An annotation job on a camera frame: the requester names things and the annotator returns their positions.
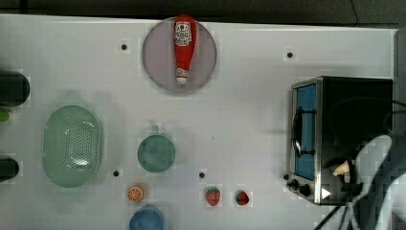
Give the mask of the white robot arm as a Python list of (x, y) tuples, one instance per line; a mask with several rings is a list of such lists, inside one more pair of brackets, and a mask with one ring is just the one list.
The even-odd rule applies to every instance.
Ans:
[(405, 207), (405, 135), (373, 138), (358, 153), (363, 187), (347, 205), (344, 230), (390, 230), (394, 210)]

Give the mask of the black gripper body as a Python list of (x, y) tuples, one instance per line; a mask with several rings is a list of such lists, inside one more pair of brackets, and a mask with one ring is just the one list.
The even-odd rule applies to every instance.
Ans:
[(343, 163), (342, 182), (342, 191), (346, 193), (346, 196), (360, 195), (363, 183), (359, 181), (354, 160), (347, 160)]

